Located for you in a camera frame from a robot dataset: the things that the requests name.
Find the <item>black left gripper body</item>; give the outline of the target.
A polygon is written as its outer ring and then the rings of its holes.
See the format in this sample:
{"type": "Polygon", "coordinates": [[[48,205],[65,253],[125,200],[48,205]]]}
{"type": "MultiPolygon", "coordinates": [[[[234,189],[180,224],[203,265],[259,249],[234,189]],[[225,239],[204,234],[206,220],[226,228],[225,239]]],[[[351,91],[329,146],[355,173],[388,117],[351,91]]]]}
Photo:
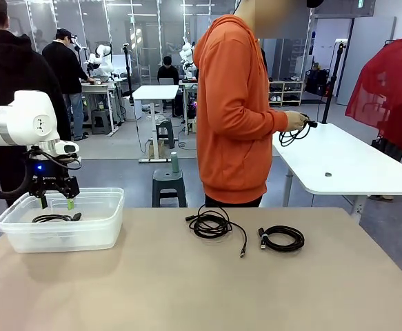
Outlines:
{"type": "Polygon", "coordinates": [[[69,177],[68,169],[64,164],[61,165],[56,159],[43,159],[40,154],[29,154],[28,166],[31,170],[30,182],[44,181],[48,185],[48,190],[59,190],[61,181],[69,177]]]}

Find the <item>person's right hand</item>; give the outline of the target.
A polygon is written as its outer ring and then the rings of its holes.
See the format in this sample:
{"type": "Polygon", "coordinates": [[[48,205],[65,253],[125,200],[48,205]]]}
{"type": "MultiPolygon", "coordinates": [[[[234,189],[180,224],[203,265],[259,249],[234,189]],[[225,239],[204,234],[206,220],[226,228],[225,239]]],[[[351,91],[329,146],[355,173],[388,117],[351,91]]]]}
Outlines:
{"type": "Polygon", "coordinates": [[[287,117],[287,126],[285,132],[291,132],[294,130],[302,130],[309,118],[304,114],[296,111],[285,111],[287,117]]]}

